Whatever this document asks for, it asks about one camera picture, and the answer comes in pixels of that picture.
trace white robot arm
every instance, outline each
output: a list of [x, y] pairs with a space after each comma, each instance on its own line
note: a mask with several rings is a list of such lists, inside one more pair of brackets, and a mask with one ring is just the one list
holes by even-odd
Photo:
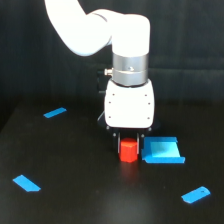
[[55, 30], [75, 54], [89, 56], [112, 44], [113, 68], [106, 75], [108, 127], [149, 128], [154, 95], [148, 79], [150, 23], [141, 15], [99, 9], [86, 15], [77, 0], [45, 0]]

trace blue tape strip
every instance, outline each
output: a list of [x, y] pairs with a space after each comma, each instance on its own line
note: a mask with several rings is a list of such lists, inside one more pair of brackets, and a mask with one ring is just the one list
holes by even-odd
[[147, 163], [184, 163], [185, 157], [152, 157], [144, 158]]
[[39, 191], [41, 189], [36, 184], [34, 184], [32, 181], [30, 181], [29, 179], [24, 177], [23, 175], [16, 177], [15, 179], [13, 179], [13, 181], [27, 192]]
[[176, 137], [145, 137], [145, 140], [150, 142], [177, 142]]
[[198, 189], [191, 191], [181, 197], [185, 202], [191, 204], [195, 201], [198, 201], [201, 198], [204, 198], [205, 196], [209, 194], [210, 194], [210, 191], [207, 188], [199, 187]]
[[56, 109], [56, 110], [53, 110], [53, 111], [51, 111], [49, 113], [44, 114], [44, 117], [50, 118], [50, 117], [53, 117], [55, 115], [61, 114], [61, 113], [65, 112], [65, 111], [67, 111], [67, 110], [65, 108], [61, 107], [59, 109]]

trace red cube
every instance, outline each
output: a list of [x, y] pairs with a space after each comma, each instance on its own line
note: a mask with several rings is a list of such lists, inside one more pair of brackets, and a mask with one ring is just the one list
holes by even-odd
[[120, 142], [120, 160], [122, 162], [134, 162], [138, 159], [138, 142], [132, 138], [125, 138]]

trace metal band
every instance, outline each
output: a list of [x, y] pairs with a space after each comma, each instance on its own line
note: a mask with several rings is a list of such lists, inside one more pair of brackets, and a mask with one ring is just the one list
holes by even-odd
[[148, 80], [148, 69], [141, 72], [122, 72], [113, 69], [112, 80], [123, 86], [142, 85]]
[[118, 71], [144, 71], [148, 69], [148, 54], [139, 57], [122, 57], [113, 53], [113, 68]]

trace red block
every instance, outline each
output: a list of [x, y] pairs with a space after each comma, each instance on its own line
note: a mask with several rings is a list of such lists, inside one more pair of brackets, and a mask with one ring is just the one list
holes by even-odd
[[125, 138], [120, 142], [120, 160], [122, 162], [134, 162], [138, 159], [137, 154], [138, 142], [132, 138]]

